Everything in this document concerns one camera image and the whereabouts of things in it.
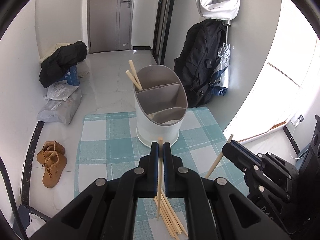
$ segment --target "black marble trim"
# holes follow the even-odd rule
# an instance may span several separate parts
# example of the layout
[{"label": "black marble trim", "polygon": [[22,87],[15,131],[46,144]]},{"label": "black marble trim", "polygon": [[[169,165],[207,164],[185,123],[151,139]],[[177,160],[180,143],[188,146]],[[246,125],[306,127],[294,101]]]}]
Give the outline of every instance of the black marble trim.
[{"label": "black marble trim", "polygon": [[[288,139],[290,140],[291,138],[291,133],[289,132],[287,126],[284,126],[283,128],[283,131],[285,132],[286,136],[288,137]],[[291,140],[290,140],[290,143],[294,149],[294,151],[296,152],[296,154],[298,155],[300,153],[300,150],[298,148],[298,145],[296,144],[296,142],[294,141],[294,138],[292,137]]]},{"label": "black marble trim", "polygon": [[150,46],[133,46],[133,50],[152,50]]},{"label": "black marble trim", "polygon": [[37,143],[42,131],[44,122],[38,121],[35,131],[33,132],[32,139],[29,144],[23,174],[22,174],[22,187],[21,187],[21,204],[29,206],[29,191],[30,191],[30,178],[33,156],[37,147]]}]

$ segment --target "brown boot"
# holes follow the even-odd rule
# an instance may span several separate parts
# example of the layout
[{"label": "brown boot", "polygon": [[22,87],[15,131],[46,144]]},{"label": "brown boot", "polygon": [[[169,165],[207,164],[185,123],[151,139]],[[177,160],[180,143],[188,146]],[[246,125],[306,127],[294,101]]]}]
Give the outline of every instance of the brown boot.
[{"label": "brown boot", "polygon": [[52,188],[57,185],[66,165],[67,158],[57,151],[53,151],[52,154],[45,159],[45,170],[42,178],[43,185],[47,188]]},{"label": "brown boot", "polygon": [[42,150],[37,154],[37,161],[40,164],[44,164],[45,159],[48,158],[53,151],[57,151],[62,155],[65,153],[65,149],[61,144],[56,141],[47,141],[44,143]]}]

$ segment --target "metal screw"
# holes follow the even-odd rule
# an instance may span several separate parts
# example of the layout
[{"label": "metal screw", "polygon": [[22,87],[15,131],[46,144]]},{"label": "metal screw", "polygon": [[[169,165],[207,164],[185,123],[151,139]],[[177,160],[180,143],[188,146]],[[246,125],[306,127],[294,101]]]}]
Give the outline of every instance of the metal screw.
[{"label": "metal screw", "polygon": [[142,167],[137,167],[134,169],[135,174],[142,174],[144,173],[144,169]]},{"label": "metal screw", "polygon": [[227,184],[227,180],[225,178],[217,178],[217,183],[221,186],[226,185]]},{"label": "metal screw", "polygon": [[96,179],[97,186],[103,186],[106,183],[106,180],[103,178]]},{"label": "metal screw", "polygon": [[178,171],[179,171],[180,173],[187,173],[188,170],[189,170],[188,168],[183,167],[183,166],[181,166],[181,167],[178,168]]}]

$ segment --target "white wall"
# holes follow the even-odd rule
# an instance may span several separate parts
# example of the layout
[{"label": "white wall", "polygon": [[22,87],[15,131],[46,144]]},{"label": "white wall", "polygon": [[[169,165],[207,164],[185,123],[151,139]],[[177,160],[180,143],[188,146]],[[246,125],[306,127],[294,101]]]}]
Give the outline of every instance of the white wall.
[{"label": "white wall", "polygon": [[291,122],[287,123],[290,133],[293,133],[293,139],[302,150],[312,139],[316,126],[315,115],[320,116],[320,41],[317,40],[314,56],[310,68],[301,85],[297,96],[297,113],[291,119],[294,122],[302,114],[304,120],[298,124],[294,133],[294,126]]},{"label": "white wall", "polygon": [[[45,104],[39,82],[35,3],[30,0],[0,41],[0,156],[7,168],[17,205],[20,204],[22,165],[31,141],[36,115]],[[13,215],[0,175],[0,209],[10,224]]]},{"label": "white wall", "polygon": [[281,0],[240,0],[239,13],[229,28],[229,90],[207,104],[222,130],[236,115],[260,74],[276,33],[280,8]]},{"label": "white wall", "polygon": [[153,46],[153,35],[159,0],[134,0],[132,46]]},{"label": "white wall", "polygon": [[174,59],[180,56],[188,29],[202,21],[195,0],[175,0],[164,65],[173,69]]},{"label": "white wall", "polygon": [[83,40],[83,0],[36,0],[39,54],[59,42]]}]

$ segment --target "silver umbrella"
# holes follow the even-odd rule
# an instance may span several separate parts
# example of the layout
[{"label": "silver umbrella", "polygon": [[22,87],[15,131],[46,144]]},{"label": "silver umbrella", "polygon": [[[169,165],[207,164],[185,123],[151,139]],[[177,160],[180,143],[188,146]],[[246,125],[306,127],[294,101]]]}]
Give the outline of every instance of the silver umbrella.
[{"label": "silver umbrella", "polygon": [[228,44],[228,27],[231,26],[230,20],[225,20],[227,27],[226,42],[218,49],[216,68],[210,79],[211,93],[213,95],[225,95],[229,88],[229,69],[230,69],[230,44]]}]

